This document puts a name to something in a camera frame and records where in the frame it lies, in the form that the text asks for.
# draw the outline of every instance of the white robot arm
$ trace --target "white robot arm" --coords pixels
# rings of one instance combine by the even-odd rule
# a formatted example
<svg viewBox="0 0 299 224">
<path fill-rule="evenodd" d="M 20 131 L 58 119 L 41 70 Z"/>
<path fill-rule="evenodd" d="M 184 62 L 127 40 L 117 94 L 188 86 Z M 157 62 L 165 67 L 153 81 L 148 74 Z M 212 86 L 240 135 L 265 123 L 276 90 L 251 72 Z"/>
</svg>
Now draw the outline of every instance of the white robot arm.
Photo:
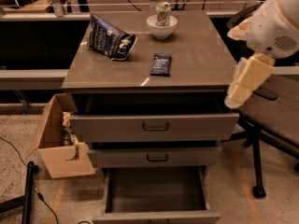
<svg viewBox="0 0 299 224">
<path fill-rule="evenodd" d="M 247 46 L 255 53 L 241 59 L 225 104 L 238 108 L 271 75 L 275 59 L 299 50 L 299 0 L 266 0 L 244 23 Z"/>
</svg>

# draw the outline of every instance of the dark packet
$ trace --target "dark packet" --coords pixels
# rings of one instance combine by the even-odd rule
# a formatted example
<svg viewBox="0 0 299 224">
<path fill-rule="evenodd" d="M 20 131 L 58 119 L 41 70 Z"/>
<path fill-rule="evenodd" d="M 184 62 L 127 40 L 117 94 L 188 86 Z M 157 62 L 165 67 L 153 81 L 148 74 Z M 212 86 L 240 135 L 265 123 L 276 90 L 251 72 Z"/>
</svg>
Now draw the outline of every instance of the dark packet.
<svg viewBox="0 0 299 224">
<path fill-rule="evenodd" d="M 150 74 L 152 76 L 169 77 L 171 57 L 171 54 L 155 53 L 153 56 L 153 65 L 151 67 Z"/>
<path fill-rule="evenodd" d="M 94 49 L 111 60 L 126 59 L 137 40 L 135 35 L 125 33 L 96 14 L 91 14 L 91 27 L 88 49 Z"/>
</svg>

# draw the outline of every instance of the cabinet top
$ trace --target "cabinet top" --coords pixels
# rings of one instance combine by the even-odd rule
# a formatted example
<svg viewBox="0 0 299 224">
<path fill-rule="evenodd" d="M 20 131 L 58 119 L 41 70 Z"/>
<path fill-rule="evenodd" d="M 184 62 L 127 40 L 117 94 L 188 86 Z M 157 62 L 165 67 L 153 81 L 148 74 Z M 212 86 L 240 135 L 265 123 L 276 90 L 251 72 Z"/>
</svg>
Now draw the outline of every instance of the cabinet top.
<svg viewBox="0 0 299 224">
<path fill-rule="evenodd" d="M 159 40 L 149 31 L 152 12 L 111 12 L 98 15 L 137 41 L 126 60 L 111 61 L 87 49 L 91 26 L 64 80 L 65 92 L 105 90 L 225 89 L 233 78 L 235 61 L 204 11 L 173 11 L 176 31 Z M 154 53 L 172 55 L 170 77 L 150 75 Z"/>
</svg>

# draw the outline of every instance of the box flap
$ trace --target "box flap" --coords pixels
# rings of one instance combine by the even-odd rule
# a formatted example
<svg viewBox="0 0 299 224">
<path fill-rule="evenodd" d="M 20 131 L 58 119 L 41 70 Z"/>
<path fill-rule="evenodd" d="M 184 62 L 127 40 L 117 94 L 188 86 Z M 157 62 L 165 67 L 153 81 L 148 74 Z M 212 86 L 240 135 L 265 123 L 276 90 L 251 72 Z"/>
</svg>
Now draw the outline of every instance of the box flap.
<svg viewBox="0 0 299 224">
<path fill-rule="evenodd" d="M 55 94 L 46 104 L 41 118 L 38 122 L 36 133 L 34 134 L 32 145 L 26 152 L 28 158 L 40 144 L 45 140 L 52 142 L 60 142 L 59 129 L 53 129 L 55 125 L 60 126 L 60 116 L 62 111 L 70 111 L 70 104 L 68 103 L 66 94 Z"/>
</svg>

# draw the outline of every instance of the desk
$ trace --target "desk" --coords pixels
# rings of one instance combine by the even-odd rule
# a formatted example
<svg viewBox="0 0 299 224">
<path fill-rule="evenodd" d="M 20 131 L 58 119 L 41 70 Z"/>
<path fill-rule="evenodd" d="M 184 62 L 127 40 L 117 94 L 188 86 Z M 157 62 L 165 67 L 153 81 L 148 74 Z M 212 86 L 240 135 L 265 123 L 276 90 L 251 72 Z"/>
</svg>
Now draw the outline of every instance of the desk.
<svg viewBox="0 0 299 224">
<path fill-rule="evenodd" d="M 109 170 L 106 208 L 93 222 L 215 223 L 204 178 L 238 119 L 223 104 L 233 57 L 203 11 L 173 13 L 178 28 L 166 40 L 149 33 L 148 12 L 99 15 L 137 41 L 123 62 L 81 45 L 62 86 L 78 139 Z M 172 54 L 170 77 L 150 76 L 156 52 Z"/>
</svg>

